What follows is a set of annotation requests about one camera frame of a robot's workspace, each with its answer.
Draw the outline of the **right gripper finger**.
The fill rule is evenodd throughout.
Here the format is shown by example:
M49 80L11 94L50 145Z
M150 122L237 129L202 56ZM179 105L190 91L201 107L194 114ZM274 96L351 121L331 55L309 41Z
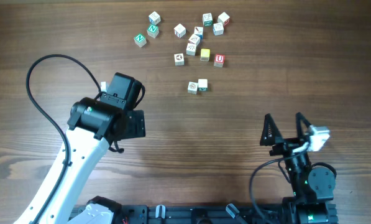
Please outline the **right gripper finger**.
M311 123L300 112L298 112L295 115L295 117L296 117L297 138L304 139L305 135L304 135L304 132L303 132L303 125L308 129L311 126Z
M266 114L263 122L263 131L260 138L261 146L273 146L282 143L282 135L279 132L271 114Z

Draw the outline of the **block red picture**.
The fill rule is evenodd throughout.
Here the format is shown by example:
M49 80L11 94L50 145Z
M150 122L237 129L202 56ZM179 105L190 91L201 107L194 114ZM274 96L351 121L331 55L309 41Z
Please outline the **block red picture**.
M189 82L188 84L188 93L196 95L198 92L198 83Z

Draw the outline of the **block green V side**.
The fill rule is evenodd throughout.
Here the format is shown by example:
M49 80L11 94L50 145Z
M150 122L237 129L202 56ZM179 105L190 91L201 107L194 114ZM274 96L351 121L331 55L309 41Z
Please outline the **block green V side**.
M207 91L208 90L208 80L207 79L199 79L198 80L198 90L199 91Z

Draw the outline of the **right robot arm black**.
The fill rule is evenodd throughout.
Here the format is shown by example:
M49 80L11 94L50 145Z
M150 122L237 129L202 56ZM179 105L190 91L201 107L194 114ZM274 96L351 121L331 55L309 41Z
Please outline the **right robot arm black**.
M292 197L282 200L281 209L274 217L265 213L272 223L338 223L334 199L337 172L324 162L313 164L309 152L323 148L330 138L326 126L312 125L301 113L296 114L295 138L283 138L272 116L264 117L260 145L271 146L271 156L281 156L286 179L293 190Z

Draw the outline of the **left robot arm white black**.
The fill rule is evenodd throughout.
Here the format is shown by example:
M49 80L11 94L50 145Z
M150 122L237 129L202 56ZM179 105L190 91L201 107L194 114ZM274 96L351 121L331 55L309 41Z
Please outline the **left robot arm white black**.
M70 112L65 142L46 178L17 223L115 223L121 204L92 199L77 216L71 213L96 164L108 150L122 153L118 142L145 136L144 112L137 110L145 87L116 73L100 100L83 98Z

